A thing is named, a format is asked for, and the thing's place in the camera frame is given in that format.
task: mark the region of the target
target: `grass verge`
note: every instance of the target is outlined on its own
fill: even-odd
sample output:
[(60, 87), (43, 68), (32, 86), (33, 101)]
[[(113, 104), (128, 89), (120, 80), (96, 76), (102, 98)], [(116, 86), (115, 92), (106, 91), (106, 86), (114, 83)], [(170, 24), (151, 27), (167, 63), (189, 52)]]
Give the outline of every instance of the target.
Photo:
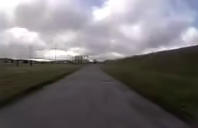
[(76, 71), (77, 65), (0, 64), (0, 108)]
[(198, 46), (110, 61), (103, 69), (187, 123), (198, 120)]

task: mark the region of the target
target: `white cloud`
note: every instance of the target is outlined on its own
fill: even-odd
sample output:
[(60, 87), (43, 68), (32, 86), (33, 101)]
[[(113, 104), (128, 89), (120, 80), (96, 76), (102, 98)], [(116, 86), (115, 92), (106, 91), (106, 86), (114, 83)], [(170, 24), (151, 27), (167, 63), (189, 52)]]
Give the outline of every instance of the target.
[(102, 60), (198, 42), (197, 13), (184, 0), (84, 2), (1, 0), (0, 57), (87, 54)]

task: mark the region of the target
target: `grassy field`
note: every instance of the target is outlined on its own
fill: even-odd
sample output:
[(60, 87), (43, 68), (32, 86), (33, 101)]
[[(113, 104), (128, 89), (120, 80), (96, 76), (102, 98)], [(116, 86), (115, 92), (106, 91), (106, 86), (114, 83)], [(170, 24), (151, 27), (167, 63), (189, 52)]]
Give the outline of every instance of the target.
[(185, 121), (198, 120), (198, 46), (111, 61), (103, 68)]
[(0, 106), (16, 96), (35, 90), (58, 80), (80, 68), (77, 65), (42, 64), (20, 65), (0, 64)]

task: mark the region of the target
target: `grassy embankment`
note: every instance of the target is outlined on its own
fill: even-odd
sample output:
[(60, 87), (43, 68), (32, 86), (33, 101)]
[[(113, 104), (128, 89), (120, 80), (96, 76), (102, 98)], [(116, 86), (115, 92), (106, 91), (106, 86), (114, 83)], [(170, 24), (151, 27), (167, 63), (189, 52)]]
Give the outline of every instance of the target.
[(134, 56), (104, 70), (189, 123), (198, 118), (198, 46)]
[(76, 71), (80, 66), (61, 64), (0, 64), (0, 107), (33, 90)]

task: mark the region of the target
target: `paved path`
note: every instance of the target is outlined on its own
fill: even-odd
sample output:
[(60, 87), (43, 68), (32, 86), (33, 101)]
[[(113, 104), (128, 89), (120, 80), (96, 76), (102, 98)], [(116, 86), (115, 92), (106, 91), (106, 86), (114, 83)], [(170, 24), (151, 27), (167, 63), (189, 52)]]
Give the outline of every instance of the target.
[(0, 110), (0, 128), (188, 128), (96, 66)]

